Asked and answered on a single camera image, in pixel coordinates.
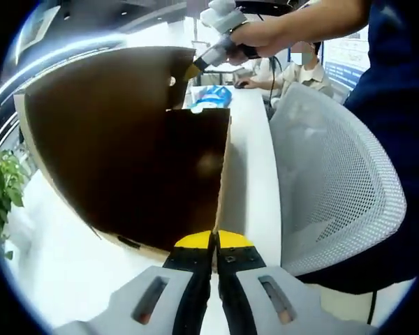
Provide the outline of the person's right hand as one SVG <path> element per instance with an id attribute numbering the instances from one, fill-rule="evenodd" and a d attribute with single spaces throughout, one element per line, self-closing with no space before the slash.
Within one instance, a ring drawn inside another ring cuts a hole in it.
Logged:
<path id="1" fill-rule="evenodd" d="M 238 45 L 254 47 L 259 57 L 271 57 L 288 47 L 282 39 L 279 18 L 265 21 L 247 22 L 231 33 L 230 39 Z"/>

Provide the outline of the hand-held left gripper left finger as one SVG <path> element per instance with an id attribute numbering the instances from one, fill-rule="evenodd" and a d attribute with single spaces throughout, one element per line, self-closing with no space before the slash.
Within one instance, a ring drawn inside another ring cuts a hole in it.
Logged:
<path id="1" fill-rule="evenodd" d="M 108 307 L 55 334 L 199 334 L 210 297 L 211 231 L 188 235 L 162 266 L 151 266 L 110 295 Z"/>

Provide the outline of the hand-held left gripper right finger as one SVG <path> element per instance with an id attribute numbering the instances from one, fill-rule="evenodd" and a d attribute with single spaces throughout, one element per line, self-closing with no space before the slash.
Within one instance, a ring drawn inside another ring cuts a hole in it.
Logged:
<path id="1" fill-rule="evenodd" d="M 376 334 L 375 327 L 325 311 L 314 289 L 267 266 L 241 234 L 216 236 L 219 296 L 231 334 Z"/>

